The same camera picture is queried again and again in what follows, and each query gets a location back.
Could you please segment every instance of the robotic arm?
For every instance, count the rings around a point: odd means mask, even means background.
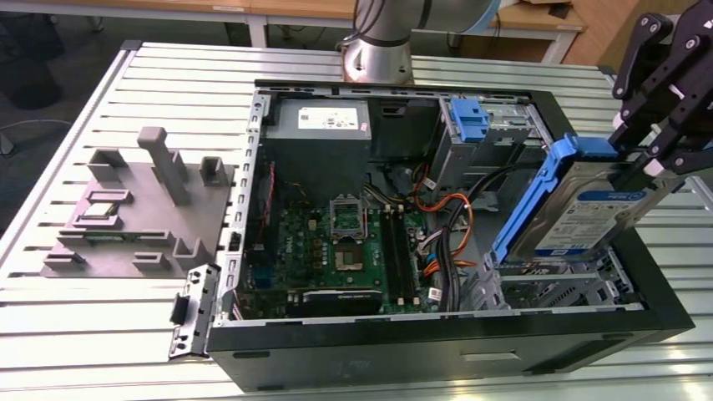
[[[613,96],[621,100],[609,143],[630,153],[651,124],[661,133],[629,171],[618,189],[641,189],[666,172],[675,175],[713,167],[713,0],[701,0],[682,14],[675,31],[659,14],[643,14],[634,26]],[[671,34],[669,45],[661,44]]]
[[[615,132],[553,144],[493,243],[495,263],[591,260],[686,176],[713,167],[711,44],[713,0],[675,30],[659,14],[639,17],[613,88]]]
[[[479,32],[498,5],[499,0],[357,0],[354,32],[339,43],[346,81],[409,83],[410,31]]]

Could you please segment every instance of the wire bundle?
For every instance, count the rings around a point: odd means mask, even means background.
[[[361,0],[355,0],[354,2],[354,18],[351,19],[351,32],[343,38],[337,44],[335,44],[335,50],[341,51],[341,47],[346,46],[349,43],[354,42],[355,40],[361,39],[366,33],[369,33],[370,29],[377,24],[378,17],[381,16],[381,12],[383,11],[383,6],[386,5],[387,0],[378,0],[381,4],[378,5],[377,14],[370,19],[369,25],[366,25],[366,21],[369,21],[370,11],[374,7],[374,3],[377,0],[370,0],[369,7],[366,8],[366,13],[363,14],[363,20],[361,21],[361,26],[357,28],[357,11],[358,11],[358,3]]]

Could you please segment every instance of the hard drive label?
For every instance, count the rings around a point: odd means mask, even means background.
[[[645,196],[641,191],[581,192],[534,248],[537,256],[570,256],[586,252],[614,228],[617,215],[634,207]]]
[[[358,129],[357,109],[337,107],[302,107],[298,129]]]

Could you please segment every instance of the metal bracket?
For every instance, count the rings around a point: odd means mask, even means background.
[[[175,294],[173,302],[170,322],[177,326],[173,329],[167,360],[207,358],[205,346],[219,276],[221,268],[214,264],[187,271],[186,285],[182,293]]]

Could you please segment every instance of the aluminum table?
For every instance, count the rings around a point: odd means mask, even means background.
[[[579,135],[606,136],[618,102],[597,69],[414,57],[417,84],[551,91]],[[44,255],[82,194],[93,149],[126,161],[142,125],[161,125],[185,162],[243,159],[254,79],[338,80],[331,52],[142,43],[118,52],[0,241],[0,399],[231,398],[210,361],[166,363],[177,279],[45,279]],[[713,398],[713,214],[690,180],[638,232],[697,328],[569,374],[279,393],[290,399],[471,400]],[[226,245],[226,231],[221,244]]]

